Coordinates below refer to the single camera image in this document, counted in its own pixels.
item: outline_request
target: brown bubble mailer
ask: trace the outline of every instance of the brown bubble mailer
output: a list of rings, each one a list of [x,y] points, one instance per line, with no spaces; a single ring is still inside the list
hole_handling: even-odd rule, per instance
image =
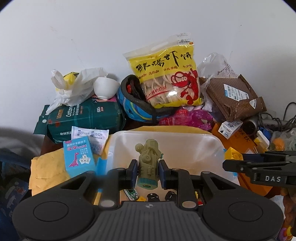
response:
[[[246,92],[249,95],[249,99],[237,101],[225,96],[224,84]],[[229,122],[243,120],[259,112],[266,111],[263,98],[256,95],[255,91],[242,75],[238,78],[212,78],[206,89],[206,93]],[[256,100],[255,109],[250,104],[250,101],[254,99]]]

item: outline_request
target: flash card box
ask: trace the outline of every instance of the flash card box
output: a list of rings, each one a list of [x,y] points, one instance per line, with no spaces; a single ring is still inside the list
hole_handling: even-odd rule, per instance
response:
[[[70,177],[96,170],[88,136],[63,143],[66,171]]]

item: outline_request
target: white storage box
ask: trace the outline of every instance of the white storage box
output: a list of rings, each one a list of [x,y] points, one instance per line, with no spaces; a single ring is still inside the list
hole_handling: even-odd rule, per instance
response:
[[[213,172],[239,185],[237,177],[232,172],[222,168],[224,161],[224,147],[221,141],[209,134],[188,134],[150,131],[119,131],[112,135],[109,146],[107,171],[113,168],[127,168],[132,159],[138,160],[140,153],[136,152],[138,143],[145,144],[147,139],[155,139],[163,159],[169,168],[180,168],[190,174],[200,175],[202,171]],[[147,190],[136,185],[140,196],[147,197],[149,193],[156,193],[160,201],[168,190],[158,188]]]

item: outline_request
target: white wall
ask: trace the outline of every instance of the white wall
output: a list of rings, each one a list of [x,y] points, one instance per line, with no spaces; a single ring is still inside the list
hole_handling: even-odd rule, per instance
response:
[[[121,80],[123,53],[180,32],[197,64],[223,54],[282,117],[295,101],[295,24],[281,0],[14,0],[0,13],[0,128],[33,132],[55,96],[51,69],[104,67]]]

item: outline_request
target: snack bag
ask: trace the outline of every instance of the snack bag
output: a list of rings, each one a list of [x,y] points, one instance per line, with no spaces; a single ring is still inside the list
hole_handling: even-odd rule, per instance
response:
[[[154,107],[200,105],[200,83],[189,33],[124,54]]]

